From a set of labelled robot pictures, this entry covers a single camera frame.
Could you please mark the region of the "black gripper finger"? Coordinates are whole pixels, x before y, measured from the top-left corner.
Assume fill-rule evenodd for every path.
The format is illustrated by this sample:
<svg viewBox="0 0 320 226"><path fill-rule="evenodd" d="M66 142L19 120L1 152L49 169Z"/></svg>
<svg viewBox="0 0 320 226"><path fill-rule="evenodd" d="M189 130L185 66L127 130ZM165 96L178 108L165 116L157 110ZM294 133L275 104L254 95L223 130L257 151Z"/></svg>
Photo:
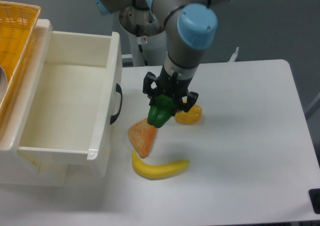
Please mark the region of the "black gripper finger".
<svg viewBox="0 0 320 226"><path fill-rule="evenodd" d="M158 77L156 77L152 72L147 72L143 79L142 92L149 98L150 106L155 103L156 97L159 95L157 83Z"/></svg>
<svg viewBox="0 0 320 226"><path fill-rule="evenodd" d="M196 92L187 91L184 96L178 98L177 111L188 112L197 102L199 94Z"/></svg>

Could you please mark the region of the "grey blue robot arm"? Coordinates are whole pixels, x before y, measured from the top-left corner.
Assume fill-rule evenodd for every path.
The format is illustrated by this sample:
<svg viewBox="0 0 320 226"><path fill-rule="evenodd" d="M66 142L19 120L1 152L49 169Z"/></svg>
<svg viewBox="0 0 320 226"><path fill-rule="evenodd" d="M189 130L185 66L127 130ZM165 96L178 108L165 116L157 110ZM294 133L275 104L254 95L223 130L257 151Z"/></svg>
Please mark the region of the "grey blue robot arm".
<svg viewBox="0 0 320 226"><path fill-rule="evenodd" d="M218 27L213 6L232 0L94 0L102 14L122 12L122 27L141 36L166 33L171 47L159 76L147 73L143 92L151 112L189 111L198 94L188 90Z"/></svg>

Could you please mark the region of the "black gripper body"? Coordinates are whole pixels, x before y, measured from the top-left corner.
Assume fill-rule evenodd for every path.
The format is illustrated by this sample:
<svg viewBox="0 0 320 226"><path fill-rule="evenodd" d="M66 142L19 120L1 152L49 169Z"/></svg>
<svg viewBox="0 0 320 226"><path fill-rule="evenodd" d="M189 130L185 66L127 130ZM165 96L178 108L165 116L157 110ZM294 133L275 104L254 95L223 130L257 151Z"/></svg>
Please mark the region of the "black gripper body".
<svg viewBox="0 0 320 226"><path fill-rule="evenodd" d="M172 75L165 70L163 66L158 77L158 96L165 95L173 99L173 103L178 109L178 99L184 96L188 91L188 86L191 82L191 78L187 80L178 79L178 73L174 72Z"/></svg>

